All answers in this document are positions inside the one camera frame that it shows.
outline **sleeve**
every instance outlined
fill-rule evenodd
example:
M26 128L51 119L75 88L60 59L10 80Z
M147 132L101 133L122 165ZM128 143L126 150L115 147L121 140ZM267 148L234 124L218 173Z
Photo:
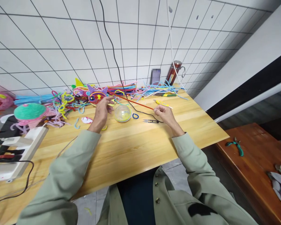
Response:
M77 224L77 207L69 200L82 186L100 137L100 134L87 130L79 134L73 145L51 164L48 177L21 212L17 225Z
M216 211L229 224L257 224L222 185L207 162L206 155L188 133L172 140L189 175L187 181L196 199Z

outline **thermos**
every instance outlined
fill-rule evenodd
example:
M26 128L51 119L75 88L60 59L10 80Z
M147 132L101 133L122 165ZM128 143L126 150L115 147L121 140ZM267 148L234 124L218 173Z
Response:
M170 85L173 85L173 83L174 83L174 81L176 79L176 76L177 76L176 72L175 72L175 68L176 68L176 71L178 73L178 71L181 68L181 65L182 65L182 62L180 62L178 60L174 61L174 66L173 66L173 64L171 65L171 68L169 70L168 76L166 77L166 80L169 82Z

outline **light green jacket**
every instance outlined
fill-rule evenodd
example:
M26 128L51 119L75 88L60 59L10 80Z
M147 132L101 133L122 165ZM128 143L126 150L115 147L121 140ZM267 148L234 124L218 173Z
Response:
M53 224L74 225L78 212L70 199L79 190L101 135L84 130L73 145L50 166L50 174L30 204L21 212L17 225ZM164 224L256 224L220 183L206 155L186 133L172 139L186 169L193 194L175 190L162 167L155 172L152 183L156 225ZM195 214L188 208L202 203L217 213ZM102 212L101 224L127 225L121 196L116 185L109 187Z

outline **black cable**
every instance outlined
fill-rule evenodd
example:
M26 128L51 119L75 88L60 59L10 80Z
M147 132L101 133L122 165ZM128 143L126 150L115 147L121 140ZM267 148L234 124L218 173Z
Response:
M33 163L32 161L30 161L30 160L19 160L19 161L15 161L15 162L7 162L7 161L2 161L2 160L0 160L0 162L1 162L1 163L2 163L2 162L3 162L3 163L29 162L29 163L32 164L32 168L31 168L31 170L29 171L29 174L28 174L28 176L27 176L26 186L25 186L24 190L23 190L20 194L17 194L17 195L14 195L14 196L10 196L10 197L6 197L6 198L1 199L1 200L0 200L0 202L1 202L1 201L5 200L5 199L18 197L18 196L20 196L21 194L23 194L23 193L27 190L27 188L28 188L28 183L29 183L29 176L30 176L30 174L31 174L31 172L32 172L32 170L33 170L33 168L34 168L34 163Z
M115 58L115 62L116 62L116 56L115 56L115 49L114 49L114 47L113 47L113 43L112 43L112 41L111 41L111 39L110 39L110 37L109 37L109 35L108 35L108 33L107 33L107 30L106 30L106 26L105 26L105 16L104 16L104 9L103 9L103 5L102 5L102 2L101 2L101 0L99 0L100 1L100 4L101 4L101 7L102 7L102 12L103 12L103 24L104 24L104 29L105 29L105 33L106 33L106 35L107 35L107 37L109 38L109 40L110 40L110 42L111 42L111 45L112 45L112 51L113 51L113 57ZM126 93L126 91L125 91L125 88L124 88L124 85L123 85L123 82L122 82L122 78L121 78L121 74L120 74L120 68L119 68L119 66L118 66L118 63L116 62L116 67L118 68L118 71L119 71L119 76L120 76L120 80L121 80L121 84L122 84L122 87L123 87L123 91L125 92L125 94L126 94L126 98L127 98L127 100L128 100L128 96L127 96L127 93ZM145 113L145 112L142 112L142 111L138 111L138 110L136 110L135 108L134 108L134 110L135 111L137 111L137 112L140 112L140 113L143 113L143 114L146 114L146 115L150 115L150 116L153 116L153 118L155 119L155 120L157 120L158 122L162 122L162 121L159 121L158 119L156 119L155 118L155 116L154 115L152 115L152 114L149 114L149 113Z

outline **wooden tabletop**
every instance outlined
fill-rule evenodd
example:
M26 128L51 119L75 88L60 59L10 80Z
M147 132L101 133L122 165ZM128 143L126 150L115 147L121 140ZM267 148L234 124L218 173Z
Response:
M228 137L214 121L189 95L182 90L182 97L158 97L151 96L139 103L154 108L157 104L153 99L166 102L173 107L173 113L177 122L184 131L188 132L196 145L204 148ZM136 105L137 110L153 114L153 111ZM102 131L101 139L89 164L85 175L85 182L74 198L79 198L106 186L145 172L161 164L172 161L178 157L171 141L171 131L164 124L145 123L143 119L153 119L143 113L138 119L131 118L126 123L119 123L113 115L108 115L106 131ZM84 114L78 111L68 115L68 122L72 126L65 125L62 128L49 127L49 131L33 156L35 167L31 173L29 185L33 184L19 197L0 202L0 224L14 224L23 208L33 199L36 192L47 177L49 166L62 150L81 130L87 129L88 124L81 121L81 117L94 118L95 108L88 106ZM73 124L79 118L75 129ZM19 193L25 186L27 173L31 169L28 166L25 173L11 183L0 182L0 197Z
M256 123L226 131L230 138L220 141L219 160L244 192L264 224L281 224L281 201L273 190L267 172L281 165L281 142ZM225 146L237 137L244 151L240 157L236 145Z

